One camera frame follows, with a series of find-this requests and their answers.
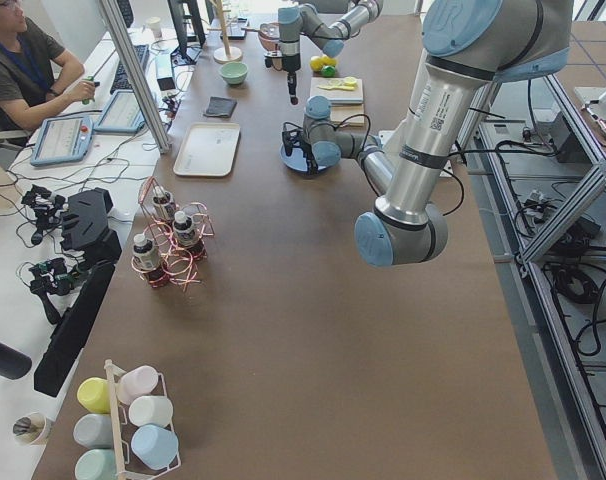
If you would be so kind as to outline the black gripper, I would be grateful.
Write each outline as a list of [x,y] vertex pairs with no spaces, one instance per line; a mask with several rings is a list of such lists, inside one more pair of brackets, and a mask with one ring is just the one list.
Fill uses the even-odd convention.
[[292,105],[298,104],[297,96],[297,74],[301,68],[299,55],[285,55],[280,50],[272,50],[264,53],[264,64],[267,68],[277,71],[286,71],[289,100]]
[[[303,139],[303,132],[300,127],[288,128],[284,126],[282,128],[281,139],[286,156],[292,155],[292,147],[295,145],[310,145]],[[308,175],[317,175],[319,173],[319,166],[314,159],[307,159],[306,167],[306,173]]]

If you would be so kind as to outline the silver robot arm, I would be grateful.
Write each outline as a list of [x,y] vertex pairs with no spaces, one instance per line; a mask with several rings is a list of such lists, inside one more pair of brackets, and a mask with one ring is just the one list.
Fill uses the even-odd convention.
[[488,84],[543,77],[567,63],[569,1],[436,1],[422,24],[424,56],[415,104],[387,143],[341,131],[330,101],[310,97],[303,123],[282,131],[282,158],[301,158],[307,173],[349,158],[376,192],[358,217],[355,242],[370,265],[388,267],[437,257],[448,238],[431,194],[476,92]]
[[353,7],[331,25],[322,21],[317,8],[310,3],[278,9],[281,66],[287,73],[288,94],[292,105],[298,104],[297,72],[301,69],[300,37],[309,38],[323,54],[335,58],[341,53],[347,40],[357,34],[364,25],[374,22],[380,16],[384,2],[367,0],[353,1],[353,4]]

